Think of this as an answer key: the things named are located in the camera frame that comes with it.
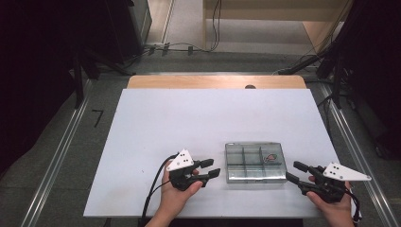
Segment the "clear plastic box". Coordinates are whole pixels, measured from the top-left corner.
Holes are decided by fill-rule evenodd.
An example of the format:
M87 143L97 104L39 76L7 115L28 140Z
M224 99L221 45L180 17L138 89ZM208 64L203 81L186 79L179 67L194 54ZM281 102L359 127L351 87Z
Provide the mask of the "clear plastic box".
M286 162L280 143L225 145L227 183L285 183Z

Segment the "white triangular marker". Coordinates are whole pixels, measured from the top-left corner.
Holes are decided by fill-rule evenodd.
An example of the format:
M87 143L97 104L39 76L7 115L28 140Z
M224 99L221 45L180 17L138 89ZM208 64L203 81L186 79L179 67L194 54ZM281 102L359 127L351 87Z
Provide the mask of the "white triangular marker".
M194 165L194 161L187 149L181 150L178 156L168 165L167 171L172 171Z
M324 177L345 181L370 181L372 178L363 173L354 171L349 167L342 166L337 163L331 163L323 173Z

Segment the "gray floor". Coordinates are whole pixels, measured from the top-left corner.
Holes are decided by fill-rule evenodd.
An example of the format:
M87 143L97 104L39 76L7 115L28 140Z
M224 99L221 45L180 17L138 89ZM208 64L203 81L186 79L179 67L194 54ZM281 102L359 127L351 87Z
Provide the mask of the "gray floor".
M243 74L271 74L296 63L302 54L274 53L204 53L161 51L145 54L137 59L128 70L138 74L163 73L215 73L241 72ZM302 70L298 74L306 79L315 78L315 66ZM84 218L82 216L89 195L92 180L101 156L108 131L121 90L127 86L128 77L119 76L113 71L104 70L99 80L92 81L92 91L78 125L77 131L66 152L60 172L45 201L37 226L102 226L105 218ZM323 100L320 83L308 83L317 103ZM365 130L357 113L351 110L345 98L341 99L343 112L363 150L384 195L397 217L401 217L401 162L377 158L373 140ZM72 95L60 108L44 130L35 147L20 158L0 181L0 226L19 226L32 201L32 197L46 172L51 159L58 148L65 129L74 113L75 95ZM96 125L99 112L104 112ZM334 146L343 165L356 168L339 128L330 117L330 130ZM364 216L360 226L384 226L371 196L364 183L355 183L355 193L361 200L361 212ZM114 218L112 226L136 226L135 218ZM304 226L326 226L322 218L305 219Z

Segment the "metal rail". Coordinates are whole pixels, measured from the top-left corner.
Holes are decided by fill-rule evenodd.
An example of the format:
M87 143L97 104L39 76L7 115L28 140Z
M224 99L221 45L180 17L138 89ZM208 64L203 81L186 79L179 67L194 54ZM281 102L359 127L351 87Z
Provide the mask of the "metal rail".
M53 159L51 160L50 165L46 173L44 174L41 183L39 184L39 187L36 189L33 199L22 221L21 227L33 227L36 225L36 222L38 221L42 209L44 208L44 204L46 203L53 183L55 182L56 177L60 171L62 161L64 160L65 154L68 151L80 119L85 112L92 86L92 82L88 79L85 84L84 99L82 100L79 108L74 110L74 113L70 119L70 122L68 123L64 135L62 136L62 139L59 143L59 146L57 147Z
M327 86L326 84L323 84L321 89L324 96L329 96L331 94L330 87ZM351 131L347 123L347 120L345 119L345 116L343 114L343 111L337 109L337 107L334 104L330 104L330 109L331 113L334 116L334 119L337 122L337 125L340 128L342 137L344 138L345 143L347 144L347 147L350 150L351 156L357 166L357 170L372 177L371 181L364 183L384 226L389 226L389 227L400 226L397 217L392 211L392 208L390 207L390 204L383 193L383 190L381 189L379 183L375 178L375 174L373 173L368 162L363 156L363 153L359 147L357 139L354 136L353 132Z

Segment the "black cable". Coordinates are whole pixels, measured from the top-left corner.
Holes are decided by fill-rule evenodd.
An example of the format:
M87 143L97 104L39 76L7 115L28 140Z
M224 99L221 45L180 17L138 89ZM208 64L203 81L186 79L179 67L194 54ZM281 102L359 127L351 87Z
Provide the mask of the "black cable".
M316 54L305 54L305 55L303 55L299 60L297 60L297 62L301 62L304 58L306 58L306 57L314 57L314 56L317 56Z
M106 218L106 222L104 222L103 227L112 226L112 218Z
M360 209L359 200L357 199L357 197L350 190L345 189L345 193L348 194L352 198L352 200L354 201L356 209L355 209L354 216L352 217L352 220L354 222L354 225L357 226L357 224L361 220L361 218L359 216L359 209Z
M322 106L322 104L324 104L325 102L327 102L327 100L329 100L329 99L331 99L331 95L330 96L327 96L327 97L325 97L324 98L324 100L323 101L321 101L319 104L318 104L318 108L320 107L320 106Z
M325 83L325 84L328 84L328 85L334 85L334 82L328 81L328 80L322 80L322 79L306 80L305 83Z
M150 50L145 50L144 52L142 52L142 54L133 56L132 59L127 60L127 61L128 61L128 65L123 65L121 68L122 68L122 69L127 69L127 68L131 67L131 66L136 62L136 60L137 60L139 57L142 57L143 55L147 54L148 52L150 52ZM102 70L102 69L99 69L99 70L100 70L102 73L108 73L108 72L114 71L113 69L103 69L103 70Z
M202 49L202 48L200 48L200 47L197 47L197 46L195 46L195 45L193 45L193 44L188 44L188 43L176 43L176 44L154 45L154 46L148 47L148 48L149 48L149 51L150 51L151 48L154 48L153 50L164 50L162 47L165 47L165 46L170 47L170 46L173 46L173 45L181 45L181 44L186 44L186 45L188 45L188 46L195 47L196 49L195 49L194 51L211 52L211 50L204 50L204 49ZM169 48L168 50L171 50L171 51L188 51L188 50L184 50L184 49L170 49L170 48Z
M324 114L325 114L325 117L326 117L327 134L328 134L328 137L330 138L331 143L333 144L333 136L331 135L331 130L330 130L330 120L328 118L328 109L330 108L330 101L331 101L331 98L327 99L324 102L323 110L324 110Z
M154 193L157 189L159 189L161 186L165 185L166 183L170 183L170 181L166 181L166 182L160 184L159 186L157 186L157 187L151 192L151 195L153 195L153 193Z
M347 4L345 4L345 6L342 8L341 13L340 13L340 16L339 16L339 19L336 21L337 25L340 23L341 18L345 15L345 12L346 12L345 10L346 10L346 8L347 8L349 2L350 2L350 1L348 1ZM290 67L285 68L285 69L276 70L276 71L274 71L274 73L275 73L275 72L280 72L280 71L283 71L283 70L290 69L290 68L294 67L294 66L297 65L298 63L302 62L302 59L303 59L304 57L306 57L306 56L319 56L319 53L318 53L318 54L314 54L314 55L309 55L309 53L310 53L311 51L313 51L313 50L315 49L316 46L319 46L319 45L321 45L321 44L327 42L327 41L330 39L330 44L325 48L325 49L329 49L329 48L333 45L333 43L336 42L336 40L333 42L333 36L334 36L334 32L331 33L330 35L326 36L319 44L316 44L316 45L312 46L312 48L310 48L309 51L307 51L300 59L298 59L296 62L294 62Z
M218 30L216 31L215 27L215 16L216 16L216 10L218 9ZM211 46L211 51L214 51L218 47L218 43L220 42L220 16L221 16L221 0L218 0L215 6L215 10L213 11L213 17L212 17L212 25L213 25L213 30L215 33L215 43Z
M144 210L143 210L143 212L142 212L142 218L141 218L141 226L145 226L145 217L146 217L146 215L147 215L148 205L149 205L149 202L150 202L151 195L154 193L153 188L154 188L154 185L155 185L156 182L157 182L157 179L159 179L160 173L162 172L162 170L163 170L163 168L165 167L166 163L167 163L170 159L175 159L177 156L178 156L178 154L174 154L174 155L171 155L170 157L168 157L167 159L165 159L165 161L162 163L162 165L160 166L159 170L157 171L156 177L155 177L154 180L153 180L153 184L151 185L151 188L150 188L150 190L149 190L147 199L146 199L146 201L145 201Z

